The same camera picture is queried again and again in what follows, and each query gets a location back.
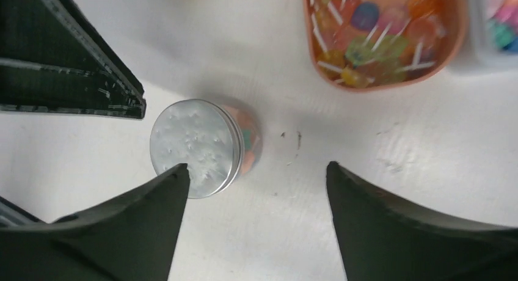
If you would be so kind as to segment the clear plastic jar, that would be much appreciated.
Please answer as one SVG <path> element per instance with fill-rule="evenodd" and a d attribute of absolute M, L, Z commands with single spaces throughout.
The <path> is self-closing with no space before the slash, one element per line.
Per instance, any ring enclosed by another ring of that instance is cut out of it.
<path fill-rule="evenodd" d="M 245 175 L 257 165 L 262 154 L 263 141 L 260 127 L 255 116 L 246 108 L 227 104 L 222 107 L 234 118 L 243 136 L 244 155 L 239 174 Z"/>

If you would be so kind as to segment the white tray of star candies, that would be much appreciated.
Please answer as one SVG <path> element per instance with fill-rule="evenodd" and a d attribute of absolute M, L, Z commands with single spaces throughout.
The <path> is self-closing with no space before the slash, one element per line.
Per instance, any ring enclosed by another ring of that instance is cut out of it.
<path fill-rule="evenodd" d="M 517 71 L 517 0 L 466 0 L 468 29 L 452 61 L 463 74 Z"/>

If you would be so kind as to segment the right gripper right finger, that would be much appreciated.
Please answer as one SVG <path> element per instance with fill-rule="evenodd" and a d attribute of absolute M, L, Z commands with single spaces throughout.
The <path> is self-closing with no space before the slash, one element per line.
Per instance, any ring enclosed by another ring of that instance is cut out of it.
<path fill-rule="evenodd" d="M 515 227 L 421 206 L 335 161 L 326 189 L 348 280 L 517 279 Z"/>

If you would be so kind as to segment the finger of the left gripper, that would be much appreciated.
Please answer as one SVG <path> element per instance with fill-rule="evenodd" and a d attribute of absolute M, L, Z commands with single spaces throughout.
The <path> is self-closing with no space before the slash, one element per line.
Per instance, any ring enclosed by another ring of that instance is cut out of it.
<path fill-rule="evenodd" d="M 142 119 L 144 88 L 74 0 L 1 0 L 1 110 Z"/>

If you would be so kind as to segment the clear jar lid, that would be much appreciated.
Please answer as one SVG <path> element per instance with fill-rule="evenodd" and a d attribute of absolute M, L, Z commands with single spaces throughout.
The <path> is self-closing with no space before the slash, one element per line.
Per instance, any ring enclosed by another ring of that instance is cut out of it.
<path fill-rule="evenodd" d="M 228 110 L 206 100 L 178 101 L 155 120 L 150 135 L 150 157 L 160 175 L 185 163 L 188 197 L 203 199 L 230 186 L 244 159 L 244 138 Z"/>

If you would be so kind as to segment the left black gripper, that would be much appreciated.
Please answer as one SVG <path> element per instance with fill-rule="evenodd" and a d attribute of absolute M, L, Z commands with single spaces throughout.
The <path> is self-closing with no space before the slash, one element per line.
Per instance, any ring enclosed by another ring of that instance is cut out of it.
<path fill-rule="evenodd" d="M 42 223 L 43 221 L 12 202 L 1 197 L 1 226 L 16 227 Z"/>

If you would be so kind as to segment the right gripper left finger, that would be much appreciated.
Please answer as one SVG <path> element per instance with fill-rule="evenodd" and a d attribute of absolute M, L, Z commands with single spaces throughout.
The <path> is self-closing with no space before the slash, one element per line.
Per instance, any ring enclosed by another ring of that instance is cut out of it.
<path fill-rule="evenodd" d="M 52 223 L 1 226 L 1 279 L 167 280 L 189 183 L 181 163 Z"/>

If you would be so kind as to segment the orange tray of lollipops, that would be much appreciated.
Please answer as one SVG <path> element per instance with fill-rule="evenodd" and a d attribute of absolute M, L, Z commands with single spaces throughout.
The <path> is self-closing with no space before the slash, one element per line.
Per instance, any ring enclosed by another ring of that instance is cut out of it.
<path fill-rule="evenodd" d="M 444 69 L 467 32 L 466 0 L 302 0 L 310 58 L 333 86 L 409 86 Z"/>

